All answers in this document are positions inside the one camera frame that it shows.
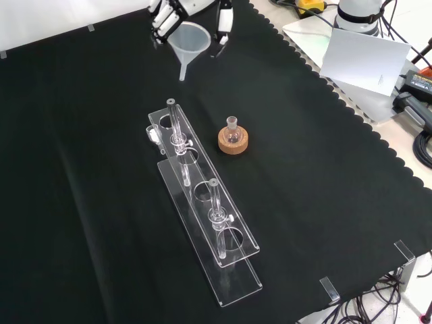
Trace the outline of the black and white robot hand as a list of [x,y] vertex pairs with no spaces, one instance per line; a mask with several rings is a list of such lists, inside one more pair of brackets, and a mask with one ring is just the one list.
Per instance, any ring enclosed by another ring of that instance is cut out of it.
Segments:
[[152,38],[161,45],[167,42],[182,22],[217,4],[217,30],[210,46],[210,56],[218,57],[226,47],[234,23],[234,7],[231,1],[173,0],[150,1],[147,11],[153,18]]

